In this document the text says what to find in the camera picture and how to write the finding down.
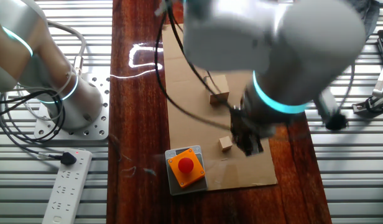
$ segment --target plug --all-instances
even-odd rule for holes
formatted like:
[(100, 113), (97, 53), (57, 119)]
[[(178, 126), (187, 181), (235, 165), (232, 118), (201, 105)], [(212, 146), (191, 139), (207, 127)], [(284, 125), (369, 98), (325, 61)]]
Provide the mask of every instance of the plug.
[(60, 163), (65, 165), (72, 165), (77, 161), (77, 158), (69, 152), (64, 152), (61, 156), (49, 155), (49, 157), (60, 160)]

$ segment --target black cable bundle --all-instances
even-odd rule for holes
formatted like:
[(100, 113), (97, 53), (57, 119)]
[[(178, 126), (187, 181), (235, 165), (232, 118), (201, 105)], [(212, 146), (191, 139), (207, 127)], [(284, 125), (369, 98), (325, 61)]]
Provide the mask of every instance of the black cable bundle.
[[(13, 121), (12, 116), (10, 114), (10, 111), (14, 110), (15, 108), (17, 108), (18, 106), (20, 106), (24, 102), (29, 101), (29, 100), (33, 99), (34, 97), (42, 95), (42, 94), (48, 94), (52, 97), (53, 101), (55, 102), (55, 106), (57, 108), (58, 114), (62, 113), (62, 116), (58, 118), (58, 121), (55, 122), (55, 126), (53, 127), (53, 129), (49, 133), (47, 133), (46, 135), (44, 135), (40, 138), (34, 139), (34, 138), (30, 138), (26, 134), (22, 133), (20, 128)], [(14, 106), (12, 106), (10, 108), (8, 107), (8, 103), (13, 103), (13, 102), (17, 102), (17, 101), (20, 101), (20, 102), (16, 103)], [(12, 99), (12, 100), (5, 100), (5, 94), (1, 93), (1, 95), (0, 95), (0, 126), (1, 126), (2, 130), (4, 131), (4, 133), (6, 134), (6, 136), (8, 136), (8, 138), (16, 146), (18, 146), (19, 148), (21, 148), (27, 152), (31, 152), (31, 153), (38, 155), (38, 154), (40, 154), (39, 152), (32, 150), (32, 149), (29, 149), (28, 147), (25, 147), (25, 146), (19, 144), (12, 136), (15, 136), (17, 139), (20, 139), (21, 141), (24, 141), (27, 144), (43, 143), (43, 142), (47, 142), (47, 141), (53, 139), (59, 133), (59, 131), (62, 129), (62, 127), (64, 125), (65, 118), (66, 118), (66, 112), (65, 112), (65, 109), (64, 109), (62, 104), (63, 104), (62, 99), (60, 99), (60, 97), (57, 95), (57, 93), (55, 91), (52, 91), (52, 90), (37, 91), (37, 92), (31, 93), (27, 96), (19, 97), (19, 98)], [(3, 117), (4, 114), (8, 115), (9, 121), (17, 129), (19, 134), (15, 133), (14, 131), (12, 131), (9, 128), (9, 126), (6, 123), (6, 120)], [(61, 163), (66, 164), (66, 165), (70, 165), (70, 164), (75, 163), (75, 157), (72, 156), (71, 154), (68, 154), (68, 153), (67, 154), (63, 153), (63, 155), (61, 155), (61, 156), (55, 156), (55, 155), (50, 155), (50, 154), (47, 156), (54, 158), (54, 159), (58, 159), (61, 161)]]

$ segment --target wooden block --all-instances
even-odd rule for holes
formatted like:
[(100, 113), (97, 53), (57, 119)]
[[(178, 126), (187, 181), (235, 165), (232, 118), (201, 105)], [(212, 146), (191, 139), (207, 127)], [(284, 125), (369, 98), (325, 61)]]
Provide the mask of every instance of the wooden block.
[(233, 142), (229, 136), (219, 139), (219, 145), (221, 145), (222, 152), (227, 152), (233, 146)]
[[(214, 91), (215, 95), (219, 99), (227, 101), (229, 98), (230, 91), (229, 91), (228, 81), (226, 80), (226, 76), (212, 75), (212, 79), (214, 80), (214, 83), (218, 88), (216, 88), (215, 85), (213, 85), (209, 77), (206, 79), (206, 84)], [(219, 103), (219, 101), (216, 99), (216, 97), (212, 93), (208, 92), (208, 96), (210, 98), (210, 104), (215, 105)]]

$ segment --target power strip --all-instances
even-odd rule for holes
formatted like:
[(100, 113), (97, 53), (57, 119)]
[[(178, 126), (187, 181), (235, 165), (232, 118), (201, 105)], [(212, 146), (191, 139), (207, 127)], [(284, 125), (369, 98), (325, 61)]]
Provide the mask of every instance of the power strip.
[(70, 166), (60, 164), (42, 224), (74, 223), (92, 153), (76, 149), (67, 149), (65, 152), (71, 153), (77, 161)]

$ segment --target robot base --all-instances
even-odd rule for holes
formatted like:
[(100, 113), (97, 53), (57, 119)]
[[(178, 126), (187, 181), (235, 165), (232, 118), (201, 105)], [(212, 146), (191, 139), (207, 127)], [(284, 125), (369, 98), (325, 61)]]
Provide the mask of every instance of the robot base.
[[(75, 130), (65, 131), (61, 130), (53, 140), (104, 140), (109, 134), (109, 102), (110, 102), (110, 76), (109, 75), (97, 75), (92, 73), (82, 74), (83, 79), (87, 82), (94, 84), (100, 91), (103, 97), (103, 107), (99, 117), (91, 123), (89, 126)], [(48, 109), (41, 104), (39, 109), (40, 116), (48, 115)], [(34, 136), (40, 138), (44, 134), (49, 133), (55, 126), (53, 121), (37, 120), (37, 124), (34, 129)]]

